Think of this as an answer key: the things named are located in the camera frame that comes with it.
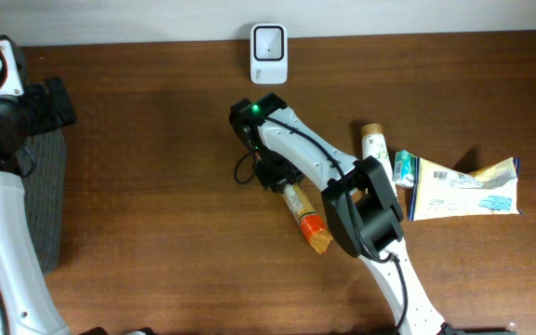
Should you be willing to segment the orange pasta package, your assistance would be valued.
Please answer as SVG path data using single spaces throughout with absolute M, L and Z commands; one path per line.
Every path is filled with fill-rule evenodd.
M 318 254 L 325 254 L 333 237 L 306 193 L 298 184 L 286 184 L 283 198 L 308 244 Z

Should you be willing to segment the green tissue pack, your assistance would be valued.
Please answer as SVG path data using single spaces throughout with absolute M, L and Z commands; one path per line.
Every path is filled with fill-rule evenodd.
M 398 186 L 412 188 L 416 180 L 417 157 L 406 150 L 395 154 L 392 181 Z

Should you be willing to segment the white tube brown cap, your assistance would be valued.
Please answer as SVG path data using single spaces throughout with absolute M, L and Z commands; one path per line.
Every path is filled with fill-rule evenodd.
M 393 182 L 393 169 L 387 149 L 383 128 L 381 124 L 366 124 L 360 128 L 362 137 L 362 154 L 364 158 L 369 156 L 375 157 L 381 164 L 386 173 L 387 179 L 392 186 L 393 192 L 396 193 L 396 187 Z

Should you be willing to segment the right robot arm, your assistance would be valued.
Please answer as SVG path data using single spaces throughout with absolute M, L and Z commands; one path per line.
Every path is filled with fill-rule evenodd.
M 315 185 L 329 231 L 373 275 L 393 313 L 395 333 L 452 333 L 410 262 L 403 211 L 376 158 L 359 159 L 338 150 L 274 93 L 237 102 L 229 122 L 253 156 L 253 176 L 264 189 L 282 193 L 302 179 Z

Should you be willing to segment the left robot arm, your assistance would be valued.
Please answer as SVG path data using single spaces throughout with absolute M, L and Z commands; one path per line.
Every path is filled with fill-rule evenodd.
M 26 141 L 77 120 L 58 77 L 30 85 L 19 98 L 0 96 L 0 334 L 67 334 L 45 283 L 25 210 L 26 174 L 17 152 Z

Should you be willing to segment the yellow white wipes bag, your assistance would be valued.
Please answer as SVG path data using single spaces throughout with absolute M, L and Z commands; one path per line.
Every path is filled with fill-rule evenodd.
M 517 157 L 471 173 L 418 158 L 408 219 L 517 214 L 519 171 Z

